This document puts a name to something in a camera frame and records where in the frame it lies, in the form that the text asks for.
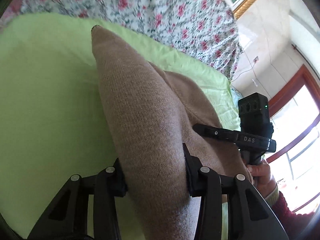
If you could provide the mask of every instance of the tiled wall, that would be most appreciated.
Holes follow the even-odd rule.
[[[238,20],[244,53],[231,84],[243,96],[271,99],[305,63],[291,46],[289,11],[289,0],[257,0]]]

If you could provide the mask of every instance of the hand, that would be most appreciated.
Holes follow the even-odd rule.
[[[266,160],[262,160],[259,165],[247,165],[248,171],[255,180],[254,186],[259,191],[262,197],[266,198],[277,186],[276,180],[273,177],[270,165]]]

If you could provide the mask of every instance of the floral fabric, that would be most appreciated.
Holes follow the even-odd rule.
[[[201,60],[229,79],[242,52],[236,21],[223,0],[13,0],[0,25],[35,12],[120,24]]]

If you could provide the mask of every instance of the window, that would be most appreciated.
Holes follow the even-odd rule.
[[[276,153],[266,154],[288,207],[309,213],[320,203],[320,88],[303,65],[269,102]]]

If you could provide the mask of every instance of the red sleeve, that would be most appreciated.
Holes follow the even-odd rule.
[[[294,239],[309,223],[314,213],[295,214],[288,208],[287,202],[281,192],[272,210],[281,222],[289,239]]]

